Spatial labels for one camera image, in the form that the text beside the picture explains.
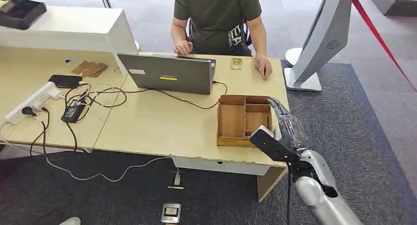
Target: man's arm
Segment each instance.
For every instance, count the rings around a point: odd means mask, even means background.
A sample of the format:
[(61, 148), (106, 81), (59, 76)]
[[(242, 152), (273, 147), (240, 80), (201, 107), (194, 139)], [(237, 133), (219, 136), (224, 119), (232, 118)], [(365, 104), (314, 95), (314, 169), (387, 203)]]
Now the man's arm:
[(256, 51), (255, 68), (259, 70), (264, 80), (272, 73), (272, 66), (267, 57), (267, 33), (261, 16), (247, 22), (253, 47)]
[(193, 50), (193, 44), (186, 41), (185, 28), (186, 20), (172, 19), (171, 37), (174, 42), (174, 52), (178, 55), (186, 56)]
[(174, 52), (181, 56), (186, 56), (193, 50), (193, 44), (187, 42), (185, 37), (185, 27), (189, 18), (188, 0), (175, 0), (171, 37), (174, 42)]

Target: robotic hand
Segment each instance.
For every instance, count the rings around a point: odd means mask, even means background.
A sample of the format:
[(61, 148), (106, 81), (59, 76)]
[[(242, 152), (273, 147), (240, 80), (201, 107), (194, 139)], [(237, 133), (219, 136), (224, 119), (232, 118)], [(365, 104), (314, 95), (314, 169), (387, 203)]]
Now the robotic hand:
[(307, 135), (297, 117), (275, 98), (268, 102), (278, 118), (274, 134), (260, 126), (250, 141), (274, 161), (286, 162), (298, 194), (323, 225), (363, 225), (337, 191), (333, 174), (324, 158), (305, 148)]

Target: drawer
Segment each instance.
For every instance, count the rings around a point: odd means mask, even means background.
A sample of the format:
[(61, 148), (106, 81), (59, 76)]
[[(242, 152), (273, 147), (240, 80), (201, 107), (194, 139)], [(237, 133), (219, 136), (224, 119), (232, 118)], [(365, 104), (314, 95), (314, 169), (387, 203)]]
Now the drawer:
[(259, 176), (265, 175), (265, 173), (269, 169), (269, 166), (266, 165), (222, 162), (175, 156), (172, 157), (172, 160), (174, 161), (175, 166), (178, 168), (200, 169), (217, 172), (232, 172)]

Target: wooden compartment tray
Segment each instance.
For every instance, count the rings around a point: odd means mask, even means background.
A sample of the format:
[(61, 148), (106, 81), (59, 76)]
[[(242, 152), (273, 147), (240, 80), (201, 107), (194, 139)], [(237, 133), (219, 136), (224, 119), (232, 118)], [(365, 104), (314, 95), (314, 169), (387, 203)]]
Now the wooden compartment tray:
[(217, 145), (255, 147), (249, 138), (260, 126), (272, 130), (267, 96), (222, 95), (217, 109)]

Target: speaker grille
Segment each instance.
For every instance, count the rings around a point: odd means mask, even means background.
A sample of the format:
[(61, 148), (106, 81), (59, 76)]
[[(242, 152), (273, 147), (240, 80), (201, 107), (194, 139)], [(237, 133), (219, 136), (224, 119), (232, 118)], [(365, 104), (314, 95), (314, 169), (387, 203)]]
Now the speaker grille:
[(327, 44), (327, 50), (334, 50), (336, 48), (340, 47), (340, 41), (339, 40), (331, 40), (328, 44)]

